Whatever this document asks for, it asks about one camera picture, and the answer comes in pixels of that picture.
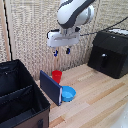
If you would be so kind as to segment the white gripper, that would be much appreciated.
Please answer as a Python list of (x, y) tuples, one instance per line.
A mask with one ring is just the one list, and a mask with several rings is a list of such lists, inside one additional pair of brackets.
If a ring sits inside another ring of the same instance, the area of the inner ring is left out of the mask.
[[(79, 42), (79, 33), (75, 32), (70, 35), (62, 35), (59, 31), (50, 31), (47, 33), (47, 45), (49, 47), (71, 46)], [(67, 47), (66, 54), (70, 54), (70, 47)], [(54, 57), (58, 56), (58, 49), (54, 48)]]

